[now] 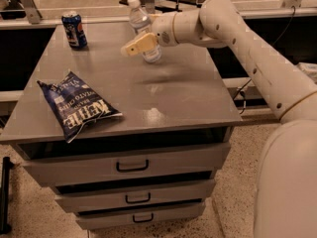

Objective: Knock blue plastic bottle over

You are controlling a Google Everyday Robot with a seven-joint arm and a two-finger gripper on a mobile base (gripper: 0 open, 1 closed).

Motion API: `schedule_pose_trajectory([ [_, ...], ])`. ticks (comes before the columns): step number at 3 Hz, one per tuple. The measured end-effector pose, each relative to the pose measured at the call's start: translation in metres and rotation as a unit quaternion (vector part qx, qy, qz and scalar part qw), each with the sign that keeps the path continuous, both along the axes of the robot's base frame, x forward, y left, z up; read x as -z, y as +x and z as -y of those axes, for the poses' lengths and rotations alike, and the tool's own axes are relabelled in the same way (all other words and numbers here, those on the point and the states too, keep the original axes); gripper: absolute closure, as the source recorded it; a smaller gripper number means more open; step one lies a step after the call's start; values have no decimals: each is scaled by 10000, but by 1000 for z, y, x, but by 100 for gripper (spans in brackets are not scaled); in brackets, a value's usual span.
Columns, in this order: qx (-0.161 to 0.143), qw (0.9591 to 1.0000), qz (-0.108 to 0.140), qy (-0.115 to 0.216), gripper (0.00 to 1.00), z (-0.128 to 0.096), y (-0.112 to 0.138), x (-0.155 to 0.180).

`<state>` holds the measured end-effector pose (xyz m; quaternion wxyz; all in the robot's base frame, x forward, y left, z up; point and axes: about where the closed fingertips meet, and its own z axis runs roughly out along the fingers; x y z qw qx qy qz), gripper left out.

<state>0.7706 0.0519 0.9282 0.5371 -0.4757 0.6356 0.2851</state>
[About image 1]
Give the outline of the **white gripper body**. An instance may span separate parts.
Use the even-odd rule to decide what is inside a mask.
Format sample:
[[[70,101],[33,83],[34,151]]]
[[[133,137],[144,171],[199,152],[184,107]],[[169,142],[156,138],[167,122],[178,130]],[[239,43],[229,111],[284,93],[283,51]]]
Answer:
[[[174,47],[177,45],[173,30],[175,15],[175,12],[154,15],[152,31],[162,47]]]

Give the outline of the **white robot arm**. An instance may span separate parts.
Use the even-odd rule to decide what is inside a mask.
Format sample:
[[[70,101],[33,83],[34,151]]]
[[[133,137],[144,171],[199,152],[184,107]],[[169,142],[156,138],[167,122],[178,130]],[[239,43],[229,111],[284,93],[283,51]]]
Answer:
[[[122,47],[124,56],[155,45],[228,47],[281,123],[260,156],[254,238],[317,238],[317,84],[249,28],[230,0],[152,14],[151,23]]]

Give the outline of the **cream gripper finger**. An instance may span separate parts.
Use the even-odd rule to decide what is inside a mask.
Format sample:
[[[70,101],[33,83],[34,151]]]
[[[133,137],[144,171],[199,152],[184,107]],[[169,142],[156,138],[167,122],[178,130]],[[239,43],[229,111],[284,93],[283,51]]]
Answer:
[[[159,44],[154,33],[141,32],[121,48],[124,57],[145,55]]]

